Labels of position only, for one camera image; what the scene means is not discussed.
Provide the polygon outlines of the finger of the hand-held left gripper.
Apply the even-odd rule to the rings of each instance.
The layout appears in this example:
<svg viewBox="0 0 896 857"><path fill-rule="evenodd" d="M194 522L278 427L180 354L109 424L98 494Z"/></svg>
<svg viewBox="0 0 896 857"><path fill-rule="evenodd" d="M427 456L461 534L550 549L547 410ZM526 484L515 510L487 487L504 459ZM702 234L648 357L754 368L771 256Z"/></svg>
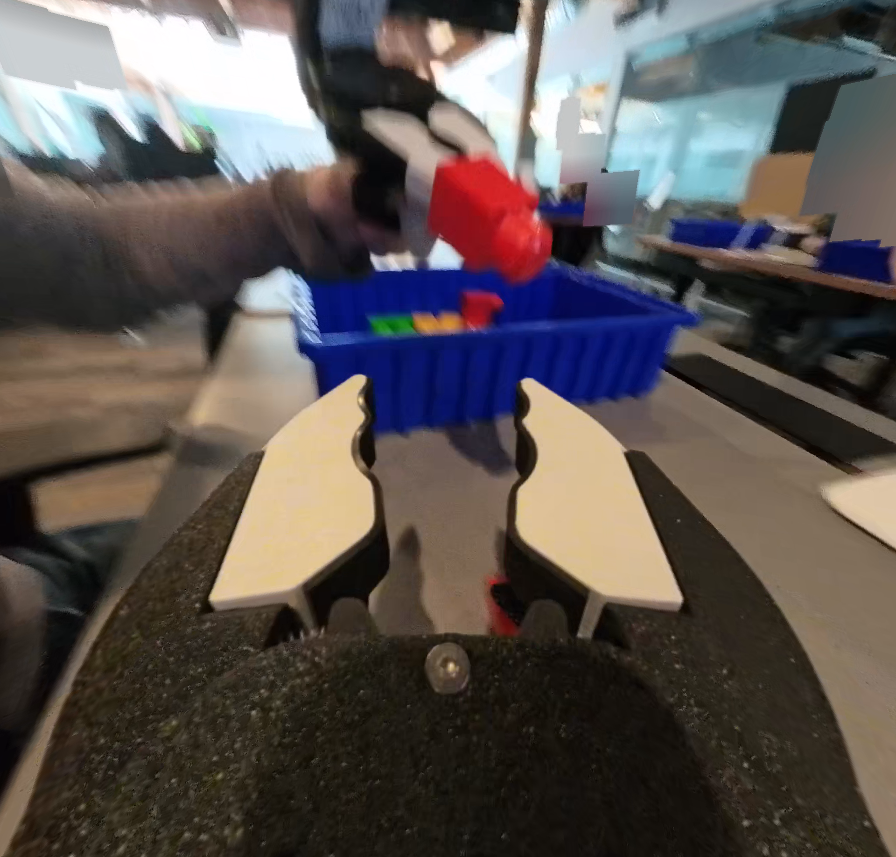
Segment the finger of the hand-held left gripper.
<svg viewBox="0 0 896 857"><path fill-rule="evenodd" d="M481 121L454 101L436 101L427 115L429 161L495 159L495 141Z"/></svg>
<svg viewBox="0 0 896 857"><path fill-rule="evenodd" d="M399 176L397 210L399 230L414 258L429 258L437 241L428 223L434 177L440 162L450 158L428 124L396 110L364 110L364 132L404 164Z"/></svg>

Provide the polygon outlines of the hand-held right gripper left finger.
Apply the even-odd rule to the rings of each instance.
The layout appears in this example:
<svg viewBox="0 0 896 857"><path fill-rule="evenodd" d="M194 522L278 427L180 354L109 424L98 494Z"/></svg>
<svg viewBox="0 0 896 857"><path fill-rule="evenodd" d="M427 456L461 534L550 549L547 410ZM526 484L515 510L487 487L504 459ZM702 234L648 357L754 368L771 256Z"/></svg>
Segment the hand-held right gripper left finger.
<svg viewBox="0 0 896 857"><path fill-rule="evenodd" d="M271 438L211 585L212 611L286 608L313 632L339 601L367 605L390 566L374 421L372 381L356 374Z"/></svg>

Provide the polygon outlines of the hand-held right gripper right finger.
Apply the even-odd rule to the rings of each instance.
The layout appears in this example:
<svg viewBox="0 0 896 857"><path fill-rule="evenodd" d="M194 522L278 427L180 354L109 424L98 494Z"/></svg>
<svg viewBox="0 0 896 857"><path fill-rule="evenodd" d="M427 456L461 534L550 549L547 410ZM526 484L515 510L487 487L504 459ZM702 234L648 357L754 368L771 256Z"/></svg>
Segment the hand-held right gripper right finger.
<svg viewBox="0 0 896 857"><path fill-rule="evenodd" d="M526 607L552 601L591 639L608 606L678 613L685 597L628 452L596 419L534 379L517 386L518 479L504 570Z"/></svg>

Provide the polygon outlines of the person's left forearm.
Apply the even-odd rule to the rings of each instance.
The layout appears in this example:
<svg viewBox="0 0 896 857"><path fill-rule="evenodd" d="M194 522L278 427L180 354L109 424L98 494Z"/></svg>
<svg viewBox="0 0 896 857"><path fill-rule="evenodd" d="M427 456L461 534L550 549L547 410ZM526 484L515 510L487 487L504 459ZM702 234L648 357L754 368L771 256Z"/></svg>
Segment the person's left forearm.
<svg viewBox="0 0 896 857"><path fill-rule="evenodd" d="M297 261L270 182L81 188L2 160L2 325L88 331L216 303Z"/></svg>

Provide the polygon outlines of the person's left hand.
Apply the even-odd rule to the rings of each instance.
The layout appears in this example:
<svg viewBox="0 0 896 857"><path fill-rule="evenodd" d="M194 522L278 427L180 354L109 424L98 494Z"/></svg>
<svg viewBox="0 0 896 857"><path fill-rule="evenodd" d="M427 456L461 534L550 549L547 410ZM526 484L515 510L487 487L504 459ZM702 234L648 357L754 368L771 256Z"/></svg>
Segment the person's left hand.
<svg viewBox="0 0 896 857"><path fill-rule="evenodd" d="M404 248L399 232L358 215L356 177L356 164L342 160L305 171L281 169L271 178L281 231L309 281L362 277L372 270L373 257Z"/></svg>

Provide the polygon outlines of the person's lap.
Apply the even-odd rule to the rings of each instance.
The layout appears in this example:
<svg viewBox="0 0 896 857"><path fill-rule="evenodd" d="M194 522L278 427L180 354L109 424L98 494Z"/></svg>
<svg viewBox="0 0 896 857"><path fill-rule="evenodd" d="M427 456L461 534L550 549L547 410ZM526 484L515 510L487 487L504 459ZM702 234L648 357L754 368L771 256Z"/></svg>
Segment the person's lap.
<svg viewBox="0 0 896 857"><path fill-rule="evenodd" d="M2 546L3 737L34 725L138 527L120 519Z"/></svg>

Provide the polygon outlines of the white stand base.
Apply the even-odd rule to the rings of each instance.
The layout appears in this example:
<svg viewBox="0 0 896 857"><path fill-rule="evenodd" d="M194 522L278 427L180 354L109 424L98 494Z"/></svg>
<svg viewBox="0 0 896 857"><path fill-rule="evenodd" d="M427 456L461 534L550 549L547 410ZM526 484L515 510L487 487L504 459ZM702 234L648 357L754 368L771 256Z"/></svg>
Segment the white stand base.
<svg viewBox="0 0 896 857"><path fill-rule="evenodd" d="M862 471L824 484L821 496L837 515L895 549L894 469Z"/></svg>

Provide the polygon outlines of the brown background table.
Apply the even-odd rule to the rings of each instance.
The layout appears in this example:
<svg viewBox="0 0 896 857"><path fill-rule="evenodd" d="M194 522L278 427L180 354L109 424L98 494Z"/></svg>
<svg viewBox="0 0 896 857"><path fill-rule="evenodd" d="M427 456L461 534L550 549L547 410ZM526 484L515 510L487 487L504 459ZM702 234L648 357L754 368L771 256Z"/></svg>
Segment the brown background table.
<svg viewBox="0 0 896 857"><path fill-rule="evenodd" d="M635 240L641 246L657 252L693 259L701 268L713 271L759 274L895 302L895 285L893 283L831 274L813 267L801 266L775 258L762 251L694 246L657 235L638 235Z"/></svg>

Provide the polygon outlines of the cardboard panel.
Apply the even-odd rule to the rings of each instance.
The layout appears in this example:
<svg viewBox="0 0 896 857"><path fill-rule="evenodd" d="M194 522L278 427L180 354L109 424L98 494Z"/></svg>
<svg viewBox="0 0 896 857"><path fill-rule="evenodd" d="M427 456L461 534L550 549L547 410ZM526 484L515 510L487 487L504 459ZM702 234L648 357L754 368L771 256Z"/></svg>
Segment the cardboard panel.
<svg viewBox="0 0 896 857"><path fill-rule="evenodd" d="M801 208L813 158L813 153L790 153L765 155L756 160L738 205L741 217L804 219Z"/></svg>

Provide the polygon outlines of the black panel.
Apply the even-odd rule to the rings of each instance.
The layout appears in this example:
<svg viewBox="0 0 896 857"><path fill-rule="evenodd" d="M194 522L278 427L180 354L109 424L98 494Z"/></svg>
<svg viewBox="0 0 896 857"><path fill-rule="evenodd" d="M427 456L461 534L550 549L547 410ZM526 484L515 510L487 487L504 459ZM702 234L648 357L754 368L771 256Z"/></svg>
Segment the black panel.
<svg viewBox="0 0 896 857"><path fill-rule="evenodd" d="M814 153L841 85L840 79L831 79L790 88L770 140L769 154Z"/></svg>

